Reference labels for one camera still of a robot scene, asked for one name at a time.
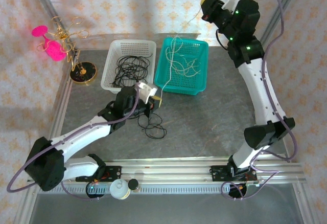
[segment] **black cap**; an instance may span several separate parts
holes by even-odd
[[[128,182],[128,188],[131,189],[131,190],[137,189],[138,188],[138,181],[137,181],[137,179],[131,179]]]

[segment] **black wire on table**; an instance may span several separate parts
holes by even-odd
[[[125,55],[118,59],[117,68],[115,69],[116,77],[112,82],[113,87],[129,87],[125,84],[126,81],[143,81],[146,83],[148,76],[148,67],[150,65],[150,58],[148,57]]]
[[[223,46],[223,44],[221,44],[221,42],[220,42],[220,40],[219,40],[219,37],[218,37],[218,30],[216,30],[216,39],[217,39],[219,45],[220,45],[224,50],[227,50],[227,48],[225,48],[225,47]]]
[[[151,117],[152,115],[155,115],[155,116],[159,117],[160,122],[159,123],[151,123],[151,119],[153,118],[153,117]],[[141,125],[140,122],[139,122],[139,118],[142,117],[142,116],[146,116],[146,115],[142,114],[142,115],[139,115],[139,116],[137,116],[135,118],[137,118],[137,124],[142,128],[142,130],[144,130],[147,137],[149,137],[151,139],[160,140],[160,139],[163,139],[166,136],[167,130],[164,127],[162,127],[162,125],[161,125],[162,124],[162,118],[158,114],[152,113],[150,115],[150,117],[147,118],[148,119],[148,124],[146,126]],[[149,134],[149,130],[152,130],[152,129],[155,129],[155,128],[159,129],[159,130],[162,130],[162,135],[161,136],[154,136],[154,135]]]

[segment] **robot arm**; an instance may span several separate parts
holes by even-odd
[[[265,53],[261,43],[253,35],[260,18],[257,2],[228,0],[223,3],[220,0],[201,0],[201,8],[202,19],[214,23],[218,32],[229,40],[228,54],[247,85],[255,111],[256,125],[244,130],[245,142],[228,160],[227,173],[234,177],[246,173],[252,158],[262,149],[267,149],[282,139],[287,131],[272,108],[262,79]],[[266,66],[264,67],[277,112],[292,129],[295,126],[294,119],[286,117],[274,93]]]
[[[149,116],[160,107],[161,99],[154,96],[157,88],[141,83],[139,85],[139,100],[134,116],[145,114]],[[47,140],[42,137],[34,143],[27,161],[47,147],[58,144],[53,149],[39,156],[28,165],[25,171],[41,187],[49,191],[62,180],[79,176],[92,176],[99,179],[103,176],[105,163],[95,154],[80,159],[71,157],[82,148],[99,138],[108,136],[125,124],[125,117],[132,111],[136,101],[136,90],[122,88],[116,100],[111,101],[97,116],[73,131]]]

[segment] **metal bracket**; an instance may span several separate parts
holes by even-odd
[[[122,175],[121,166],[105,166],[102,179],[98,179],[101,182],[113,182],[114,180],[120,179]],[[75,178],[76,182],[92,182],[94,181],[93,176],[81,176]]]
[[[241,174],[239,176],[231,177],[228,174],[227,168],[228,167],[225,165],[211,166],[209,172],[213,178],[213,182],[233,182],[233,181],[247,182],[247,181],[251,181],[251,182],[256,182],[255,184],[259,183],[255,170],[250,170],[249,172]]]

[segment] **white basket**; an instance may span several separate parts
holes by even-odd
[[[104,66],[101,87],[103,89],[109,90],[114,94],[117,94],[121,88],[113,87],[112,82],[116,77],[115,70],[117,68],[117,61],[120,57],[125,55],[135,55],[135,56],[151,56],[149,57],[150,65],[148,67],[147,82],[153,83],[154,78],[154,66],[155,66],[155,54],[157,45],[153,41],[147,40],[115,40],[110,44],[106,64]],[[125,81],[126,85],[133,86],[135,84],[134,80]]]

